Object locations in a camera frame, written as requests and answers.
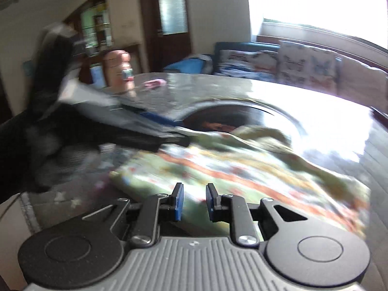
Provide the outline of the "green patterned fleece child jacket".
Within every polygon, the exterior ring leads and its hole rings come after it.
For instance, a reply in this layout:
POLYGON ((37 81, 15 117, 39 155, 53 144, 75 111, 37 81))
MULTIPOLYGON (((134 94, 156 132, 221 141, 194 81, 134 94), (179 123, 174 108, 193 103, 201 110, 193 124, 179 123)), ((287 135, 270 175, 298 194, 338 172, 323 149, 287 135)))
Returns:
POLYGON ((258 203, 270 197, 298 211, 364 238, 369 220, 370 190, 348 175, 305 160, 281 131, 242 126, 231 133, 191 131, 188 147, 163 145, 156 153, 138 151, 111 172, 113 184, 142 201, 184 185, 179 226, 189 233, 226 234, 225 223, 209 220, 206 186, 220 194, 258 203))

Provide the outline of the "small pink object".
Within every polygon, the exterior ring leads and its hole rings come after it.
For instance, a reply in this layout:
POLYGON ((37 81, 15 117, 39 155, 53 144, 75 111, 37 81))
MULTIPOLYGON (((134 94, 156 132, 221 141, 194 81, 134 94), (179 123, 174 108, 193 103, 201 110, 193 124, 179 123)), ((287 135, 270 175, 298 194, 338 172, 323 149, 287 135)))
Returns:
POLYGON ((145 81, 143 87, 148 90, 157 89, 166 85, 166 80, 161 78, 156 78, 152 80, 145 81))

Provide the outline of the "pink cartoon face container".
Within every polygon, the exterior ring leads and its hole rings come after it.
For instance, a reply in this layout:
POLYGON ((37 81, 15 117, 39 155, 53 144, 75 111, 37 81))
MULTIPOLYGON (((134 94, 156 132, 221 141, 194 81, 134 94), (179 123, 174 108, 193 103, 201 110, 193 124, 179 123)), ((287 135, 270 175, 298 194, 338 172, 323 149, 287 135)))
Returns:
POLYGON ((134 89, 134 73, 130 54, 124 50, 108 52, 104 57, 106 84, 113 93, 125 93, 134 89))

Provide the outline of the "round induction cooktop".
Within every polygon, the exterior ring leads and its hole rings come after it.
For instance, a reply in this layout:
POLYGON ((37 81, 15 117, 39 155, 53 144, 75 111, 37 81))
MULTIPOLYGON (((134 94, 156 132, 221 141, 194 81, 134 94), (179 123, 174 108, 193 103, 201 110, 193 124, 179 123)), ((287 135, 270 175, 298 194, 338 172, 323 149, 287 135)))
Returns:
POLYGON ((212 98, 179 110, 174 117, 184 127, 198 131, 231 132, 243 125, 278 129, 294 139, 306 134, 300 122, 277 106, 236 98, 212 98))

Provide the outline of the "blue sofa bench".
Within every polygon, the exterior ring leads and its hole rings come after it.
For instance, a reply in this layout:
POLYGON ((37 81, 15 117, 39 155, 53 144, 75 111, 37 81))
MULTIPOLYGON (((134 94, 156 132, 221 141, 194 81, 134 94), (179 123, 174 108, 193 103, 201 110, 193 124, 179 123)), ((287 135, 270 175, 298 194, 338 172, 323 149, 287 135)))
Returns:
POLYGON ((214 74, 220 61, 220 51, 233 50, 245 52, 274 51, 277 53, 279 45, 260 42, 216 42, 213 54, 194 54, 172 63, 162 69, 168 73, 184 74, 214 74))

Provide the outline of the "dark wooden door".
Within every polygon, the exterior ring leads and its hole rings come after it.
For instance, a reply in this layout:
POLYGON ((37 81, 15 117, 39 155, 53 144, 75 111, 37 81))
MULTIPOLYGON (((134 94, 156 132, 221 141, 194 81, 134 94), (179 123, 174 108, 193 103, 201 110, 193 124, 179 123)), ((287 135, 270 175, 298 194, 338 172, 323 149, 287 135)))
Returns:
POLYGON ((145 49, 152 72, 191 54, 186 0, 140 0, 145 49))

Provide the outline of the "dark display cabinet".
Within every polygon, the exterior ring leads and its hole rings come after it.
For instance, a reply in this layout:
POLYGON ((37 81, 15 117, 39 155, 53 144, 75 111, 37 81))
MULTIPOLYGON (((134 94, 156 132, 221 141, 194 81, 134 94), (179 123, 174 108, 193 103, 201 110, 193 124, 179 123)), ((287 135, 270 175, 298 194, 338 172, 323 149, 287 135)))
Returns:
POLYGON ((80 81, 92 84, 91 69, 103 67, 104 52, 113 45, 106 0, 87 0, 64 22, 76 30, 85 42, 86 55, 82 59, 80 81))

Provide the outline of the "black remote control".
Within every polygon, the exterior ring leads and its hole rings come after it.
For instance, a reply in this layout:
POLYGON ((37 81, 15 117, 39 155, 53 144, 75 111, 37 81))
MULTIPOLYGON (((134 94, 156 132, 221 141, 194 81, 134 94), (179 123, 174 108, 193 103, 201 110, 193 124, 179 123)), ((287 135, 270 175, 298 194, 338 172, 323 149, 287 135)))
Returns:
POLYGON ((388 129, 388 115, 374 107, 371 107, 371 110, 374 119, 379 122, 385 129, 388 129))

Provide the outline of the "butterfly pattern cushion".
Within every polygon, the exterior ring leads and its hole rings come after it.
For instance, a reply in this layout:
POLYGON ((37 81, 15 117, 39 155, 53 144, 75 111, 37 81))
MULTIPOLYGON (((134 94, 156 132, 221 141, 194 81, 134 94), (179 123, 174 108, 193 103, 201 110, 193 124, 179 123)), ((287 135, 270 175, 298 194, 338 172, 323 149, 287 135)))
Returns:
POLYGON ((341 59, 333 51, 280 42, 276 78, 281 84, 336 95, 340 67, 341 59))

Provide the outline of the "plain beige cushion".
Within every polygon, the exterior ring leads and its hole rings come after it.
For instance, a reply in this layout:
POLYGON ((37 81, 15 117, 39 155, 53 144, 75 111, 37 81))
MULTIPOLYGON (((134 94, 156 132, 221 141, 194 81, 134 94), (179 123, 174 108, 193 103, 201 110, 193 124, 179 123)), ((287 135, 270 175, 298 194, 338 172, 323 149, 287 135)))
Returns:
POLYGON ((341 56, 337 94, 354 103, 387 112, 387 73, 341 56))

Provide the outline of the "window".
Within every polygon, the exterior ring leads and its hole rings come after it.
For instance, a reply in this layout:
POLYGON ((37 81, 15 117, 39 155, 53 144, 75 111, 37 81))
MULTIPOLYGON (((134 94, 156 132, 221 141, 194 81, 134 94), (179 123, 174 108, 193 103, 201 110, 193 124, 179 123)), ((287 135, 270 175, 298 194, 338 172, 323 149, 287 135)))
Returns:
POLYGON ((252 28, 269 20, 387 47, 387 0, 249 0, 249 12, 252 28))

